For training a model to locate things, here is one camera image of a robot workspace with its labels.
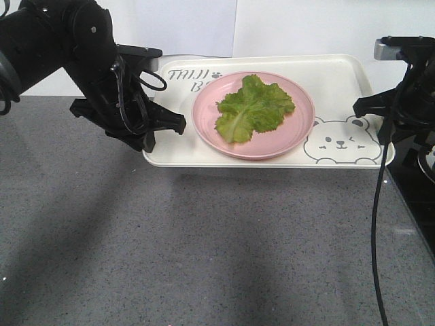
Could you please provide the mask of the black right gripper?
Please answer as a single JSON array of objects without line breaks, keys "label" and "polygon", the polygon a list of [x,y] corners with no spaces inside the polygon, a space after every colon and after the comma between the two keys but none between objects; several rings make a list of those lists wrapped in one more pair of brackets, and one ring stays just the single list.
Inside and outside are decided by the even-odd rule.
[{"label": "black right gripper", "polygon": [[[380,145],[396,144],[413,135],[434,130],[434,38],[380,38],[390,46],[400,46],[408,68],[396,89],[361,97],[353,104],[357,118],[368,114],[384,117],[377,134]],[[397,102],[394,118],[387,117]]]}]

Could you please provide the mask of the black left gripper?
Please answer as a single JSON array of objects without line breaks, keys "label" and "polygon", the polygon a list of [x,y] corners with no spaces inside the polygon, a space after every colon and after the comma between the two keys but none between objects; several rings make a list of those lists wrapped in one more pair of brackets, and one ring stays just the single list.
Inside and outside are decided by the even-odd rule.
[{"label": "black left gripper", "polygon": [[136,151],[153,152],[154,131],[173,130],[183,134],[185,117],[151,102],[139,81],[142,72],[151,72],[145,68],[146,60],[161,56],[160,49],[118,45],[104,76],[90,80],[88,74],[81,72],[74,77],[84,98],[75,99],[70,112],[96,124],[107,136]]}]

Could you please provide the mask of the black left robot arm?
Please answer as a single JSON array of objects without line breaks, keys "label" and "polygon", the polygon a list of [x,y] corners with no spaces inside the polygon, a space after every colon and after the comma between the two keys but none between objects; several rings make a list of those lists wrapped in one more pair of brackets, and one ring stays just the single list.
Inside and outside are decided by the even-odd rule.
[{"label": "black left robot arm", "polygon": [[154,75],[155,48],[118,45],[110,13],[95,1],[21,1],[1,15],[1,114],[20,95],[64,69],[83,98],[71,112],[137,151],[151,152],[154,134],[182,134],[183,115],[153,102],[141,74]]}]

